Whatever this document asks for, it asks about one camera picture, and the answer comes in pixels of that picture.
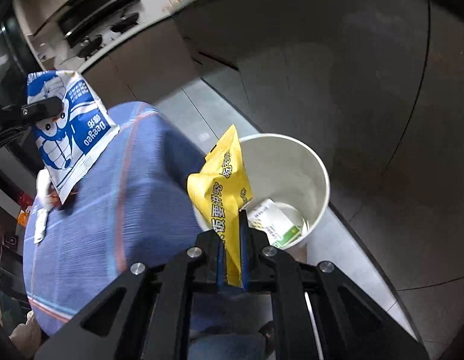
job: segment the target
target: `metal screw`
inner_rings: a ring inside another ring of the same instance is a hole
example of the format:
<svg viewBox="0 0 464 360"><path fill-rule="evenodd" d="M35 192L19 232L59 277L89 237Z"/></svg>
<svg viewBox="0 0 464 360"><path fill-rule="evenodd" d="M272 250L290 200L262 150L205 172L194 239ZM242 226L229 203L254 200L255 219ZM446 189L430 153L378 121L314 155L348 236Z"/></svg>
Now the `metal screw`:
<svg viewBox="0 0 464 360"><path fill-rule="evenodd" d="M262 253L267 257L274 257L277 254L277 249L273 246L266 246L262 249Z"/></svg>
<svg viewBox="0 0 464 360"><path fill-rule="evenodd" d="M202 249L194 246L187 250L187 254L189 255L189 257L196 259L197 257L200 257L202 255Z"/></svg>
<svg viewBox="0 0 464 360"><path fill-rule="evenodd" d="M130 272L132 272L134 275L139 275L145 270L145 264L142 264L141 262L136 262L130 267Z"/></svg>
<svg viewBox="0 0 464 360"><path fill-rule="evenodd" d="M334 270L334 268L335 268L334 264L331 263L330 261L322 261L319 264L319 269L325 274L329 274L330 272Z"/></svg>

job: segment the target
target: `blue and white package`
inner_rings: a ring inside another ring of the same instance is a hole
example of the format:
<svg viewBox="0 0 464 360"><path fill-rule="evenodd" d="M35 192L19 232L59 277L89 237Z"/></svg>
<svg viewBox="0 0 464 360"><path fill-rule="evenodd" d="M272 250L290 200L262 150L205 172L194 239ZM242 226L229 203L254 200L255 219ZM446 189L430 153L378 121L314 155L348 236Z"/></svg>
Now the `blue and white package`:
<svg viewBox="0 0 464 360"><path fill-rule="evenodd" d="M37 123L33 130L41 158L63 204L120 126L108 116L87 81L75 71L31 73L27 92L28 104L53 96L62 99L61 114Z"/></svg>

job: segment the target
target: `tile floor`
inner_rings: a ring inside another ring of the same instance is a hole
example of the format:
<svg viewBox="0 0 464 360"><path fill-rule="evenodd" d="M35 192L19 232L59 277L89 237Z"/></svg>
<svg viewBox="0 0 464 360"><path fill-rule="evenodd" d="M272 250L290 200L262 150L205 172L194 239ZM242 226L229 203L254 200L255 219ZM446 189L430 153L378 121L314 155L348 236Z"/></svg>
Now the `tile floor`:
<svg viewBox="0 0 464 360"><path fill-rule="evenodd" d="M258 133L235 108L201 79L184 85L181 90L161 99L154 106L204 152L212 148L232 123L237 127L239 137ZM334 262L415 338L401 307L381 275L329 208L307 242L307 262L317 264L322 260ZM267 304L269 300L258 302ZM264 313L263 323L271 316L270 310ZM254 321L253 325L260 326L260 323Z"/></svg>

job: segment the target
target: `person's foot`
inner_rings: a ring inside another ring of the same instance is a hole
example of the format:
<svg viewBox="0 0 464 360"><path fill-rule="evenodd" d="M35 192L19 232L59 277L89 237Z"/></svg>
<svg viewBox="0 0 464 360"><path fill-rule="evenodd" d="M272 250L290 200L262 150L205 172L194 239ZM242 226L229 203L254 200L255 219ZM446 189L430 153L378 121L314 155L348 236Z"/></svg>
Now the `person's foot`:
<svg viewBox="0 0 464 360"><path fill-rule="evenodd" d="M260 328L259 333L265 337L265 359L267 359L275 351L274 321L267 322Z"/></svg>

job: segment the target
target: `yellow wrapper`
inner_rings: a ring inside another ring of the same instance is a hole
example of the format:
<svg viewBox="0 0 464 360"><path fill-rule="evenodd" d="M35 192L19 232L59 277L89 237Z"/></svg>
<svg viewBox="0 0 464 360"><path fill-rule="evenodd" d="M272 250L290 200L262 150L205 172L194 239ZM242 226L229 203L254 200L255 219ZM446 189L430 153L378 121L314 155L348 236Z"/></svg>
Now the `yellow wrapper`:
<svg viewBox="0 0 464 360"><path fill-rule="evenodd" d="M200 173L189 176L187 191L195 207L225 244L227 283L241 287L238 210L252 199L252 191L234 125L207 154Z"/></svg>

